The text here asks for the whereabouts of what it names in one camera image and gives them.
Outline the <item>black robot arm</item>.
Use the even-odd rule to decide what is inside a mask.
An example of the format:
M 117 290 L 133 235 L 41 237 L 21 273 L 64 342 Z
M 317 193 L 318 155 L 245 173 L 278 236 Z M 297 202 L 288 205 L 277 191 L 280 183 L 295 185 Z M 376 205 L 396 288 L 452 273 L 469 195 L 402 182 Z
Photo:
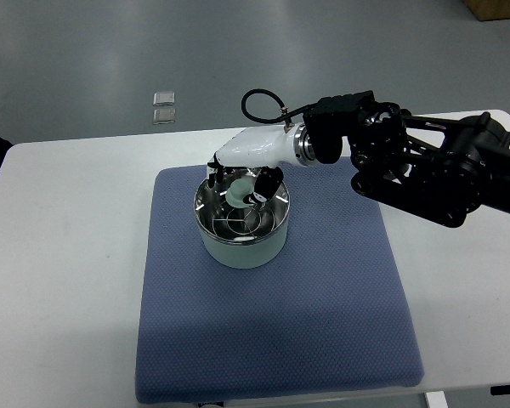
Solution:
M 510 214 L 510 132 L 487 112 L 458 120 L 415 116 L 365 91 L 325 97 L 296 113 L 299 124 L 281 109 L 281 130 L 255 117 L 213 154 L 207 182 L 252 169 L 254 188 L 240 201 L 263 204 L 282 182 L 282 164 L 333 164 L 349 148 L 351 185 L 361 196 L 448 228 L 481 206 Z

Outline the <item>white robotic hand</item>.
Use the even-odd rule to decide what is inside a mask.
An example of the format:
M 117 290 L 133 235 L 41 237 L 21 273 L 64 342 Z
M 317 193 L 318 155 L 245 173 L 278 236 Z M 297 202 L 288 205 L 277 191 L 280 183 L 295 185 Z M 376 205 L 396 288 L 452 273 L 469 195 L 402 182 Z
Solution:
M 247 127 L 217 150 L 214 158 L 221 166 L 207 163 L 209 188 L 230 177 L 232 167 L 247 167 L 256 176 L 252 192 L 243 198 L 248 206 L 272 199 L 283 182 L 281 163 L 300 167 L 319 163 L 305 126 Z

